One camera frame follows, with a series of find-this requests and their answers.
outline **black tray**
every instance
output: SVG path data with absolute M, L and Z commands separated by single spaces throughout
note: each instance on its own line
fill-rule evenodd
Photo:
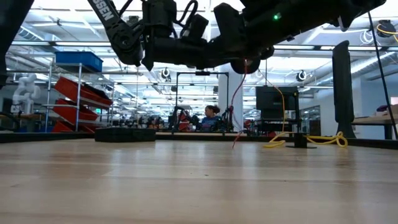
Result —
M 147 142 L 156 140 L 156 130 L 135 128 L 98 128 L 95 141 L 98 142 Z

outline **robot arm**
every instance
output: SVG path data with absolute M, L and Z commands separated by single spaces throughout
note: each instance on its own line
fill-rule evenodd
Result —
M 243 59 L 254 62 L 252 69 L 256 70 L 260 60 L 272 56 L 273 45 L 324 23 L 346 31 L 356 17 L 386 0 L 241 0 L 245 6 L 242 13 L 221 3 L 214 8 L 220 35 L 209 42 L 202 39 L 209 21 L 195 14 L 198 1 L 190 1 L 188 6 L 193 4 L 194 10 L 185 25 L 176 18 L 173 0 L 142 1 L 143 17 L 131 26 L 120 18 L 110 0 L 88 1 L 125 64 L 139 66 L 142 62 L 152 70 L 154 62 L 197 69 L 231 63 L 236 72 L 241 72 Z M 180 37 L 173 24 L 183 27 Z

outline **person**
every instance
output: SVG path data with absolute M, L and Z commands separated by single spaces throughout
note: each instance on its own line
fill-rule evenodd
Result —
M 216 122 L 219 119 L 219 116 L 217 116 L 219 112 L 220 109 L 217 106 L 206 106 L 206 117 L 201 121 L 201 131 L 211 131 L 212 127 L 216 125 Z

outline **security camera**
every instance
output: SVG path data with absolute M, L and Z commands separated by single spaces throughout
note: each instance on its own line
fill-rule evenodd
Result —
M 170 75 L 170 71 L 167 68 L 162 70 L 162 77 L 166 78 L 169 75 Z
M 307 73 L 301 70 L 296 76 L 296 80 L 299 82 L 303 82 L 307 78 Z

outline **red storage bin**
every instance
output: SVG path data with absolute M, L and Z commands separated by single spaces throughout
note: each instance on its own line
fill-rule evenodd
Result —
M 72 101 L 77 101 L 78 84 L 76 82 L 64 77 L 60 77 L 54 88 Z M 96 108 L 108 109 L 112 105 L 112 100 L 103 98 L 84 85 L 80 85 L 80 103 L 88 106 L 94 106 Z
M 55 104 L 56 105 L 76 106 L 76 103 L 69 101 L 69 100 L 64 100 L 64 99 L 58 99 Z M 65 120 L 69 121 L 70 123 L 76 124 L 76 108 L 54 106 L 53 111 L 56 112 L 59 116 L 63 117 Z M 98 115 L 96 113 L 85 108 L 83 105 L 80 105 L 79 119 L 95 121 L 97 119 L 97 117 L 98 117 Z
M 71 125 L 70 123 L 66 121 L 57 121 L 55 123 L 55 126 L 52 130 L 53 133 L 64 133 L 64 132 L 75 132 L 76 128 L 75 125 Z M 79 125 L 79 131 L 83 131 L 86 133 L 94 133 L 94 128 L 91 129 L 86 126 L 80 126 Z

